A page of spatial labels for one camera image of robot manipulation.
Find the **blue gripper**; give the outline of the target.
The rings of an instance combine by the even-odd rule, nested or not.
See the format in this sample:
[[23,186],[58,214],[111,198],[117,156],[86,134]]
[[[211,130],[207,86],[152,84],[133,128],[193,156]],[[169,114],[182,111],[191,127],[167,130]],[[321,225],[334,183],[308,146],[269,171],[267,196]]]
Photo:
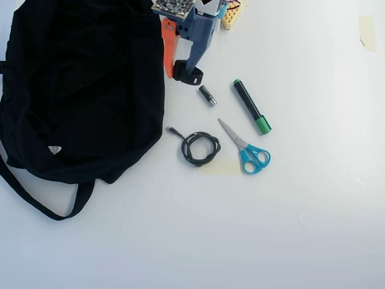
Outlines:
[[202,74],[197,65],[211,44],[210,39],[216,22],[216,16],[199,12],[196,8],[192,8],[185,19],[178,19],[176,22],[163,18],[161,31],[164,41],[164,69],[169,78],[173,77],[174,57],[178,44],[177,31],[181,38],[192,41],[185,67],[186,73]]

